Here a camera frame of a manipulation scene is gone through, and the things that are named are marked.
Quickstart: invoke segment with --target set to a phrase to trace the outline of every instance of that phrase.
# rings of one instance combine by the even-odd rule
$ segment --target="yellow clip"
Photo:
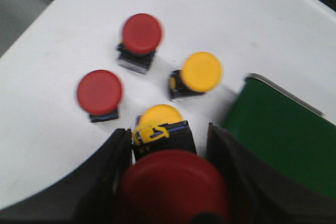
[[[169,132],[165,127],[155,125],[154,122],[147,122],[139,125],[133,131],[133,139],[136,145],[146,144],[163,137],[169,137]]]

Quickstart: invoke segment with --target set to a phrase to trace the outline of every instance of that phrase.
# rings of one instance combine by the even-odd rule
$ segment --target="yellow push button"
[[[159,104],[147,109],[140,117],[138,125],[153,122],[156,125],[173,124],[183,121],[179,111],[167,104]]]
[[[183,83],[191,90],[207,92],[220,83],[223,69],[214,55],[196,52],[186,60],[180,75]]]

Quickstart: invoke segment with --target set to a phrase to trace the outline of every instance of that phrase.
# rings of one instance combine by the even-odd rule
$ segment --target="red push button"
[[[121,81],[110,71],[90,72],[78,84],[79,105],[91,115],[104,115],[112,112],[120,103],[121,97]]]
[[[126,49],[139,55],[154,51],[161,37],[160,23],[153,16],[145,13],[130,17],[122,30],[122,42]]]

